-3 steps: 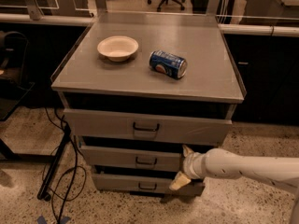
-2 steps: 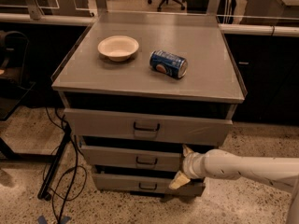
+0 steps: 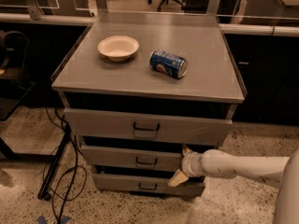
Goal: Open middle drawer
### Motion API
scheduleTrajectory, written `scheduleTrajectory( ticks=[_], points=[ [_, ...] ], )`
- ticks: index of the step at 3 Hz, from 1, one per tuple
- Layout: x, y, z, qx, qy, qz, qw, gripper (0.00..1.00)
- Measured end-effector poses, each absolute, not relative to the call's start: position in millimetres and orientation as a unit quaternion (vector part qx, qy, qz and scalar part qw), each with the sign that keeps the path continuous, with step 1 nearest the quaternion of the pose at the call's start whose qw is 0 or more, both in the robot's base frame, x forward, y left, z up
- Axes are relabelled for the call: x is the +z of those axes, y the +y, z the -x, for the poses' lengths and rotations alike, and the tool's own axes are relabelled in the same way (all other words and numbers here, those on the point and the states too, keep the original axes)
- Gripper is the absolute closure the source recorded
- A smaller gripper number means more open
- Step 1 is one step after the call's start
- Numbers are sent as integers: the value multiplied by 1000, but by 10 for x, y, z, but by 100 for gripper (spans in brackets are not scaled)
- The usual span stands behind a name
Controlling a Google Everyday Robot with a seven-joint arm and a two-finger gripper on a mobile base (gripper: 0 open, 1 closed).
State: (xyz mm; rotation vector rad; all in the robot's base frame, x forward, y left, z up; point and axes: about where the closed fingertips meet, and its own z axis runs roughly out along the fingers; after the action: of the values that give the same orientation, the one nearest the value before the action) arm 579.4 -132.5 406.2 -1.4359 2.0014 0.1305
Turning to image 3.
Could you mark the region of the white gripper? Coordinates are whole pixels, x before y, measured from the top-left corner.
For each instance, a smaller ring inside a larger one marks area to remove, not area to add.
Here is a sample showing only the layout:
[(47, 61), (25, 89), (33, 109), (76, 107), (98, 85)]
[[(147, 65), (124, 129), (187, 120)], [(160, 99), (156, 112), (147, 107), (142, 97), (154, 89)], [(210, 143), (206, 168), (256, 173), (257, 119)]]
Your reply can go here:
[(177, 169), (168, 182), (169, 187), (177, 187), (186, 182), (189, 177), (198, 177), (204, 174), (202, 154), (192, 151), (187, 145), (182, 146), (181, 169)]

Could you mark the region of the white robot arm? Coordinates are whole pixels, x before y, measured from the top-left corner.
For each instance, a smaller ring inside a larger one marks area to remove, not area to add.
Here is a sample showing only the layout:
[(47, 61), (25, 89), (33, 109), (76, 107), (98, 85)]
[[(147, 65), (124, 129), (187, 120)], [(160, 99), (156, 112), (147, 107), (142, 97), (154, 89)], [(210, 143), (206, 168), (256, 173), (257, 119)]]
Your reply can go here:
[(204, 153), (183, 147), (179, 168), (168, 182), (176, 187), (190, 177), (242, 176), (278, 189), (273, 224), (299, 224), (299, 150), (290, 157), (234, 156), (218, 149)]

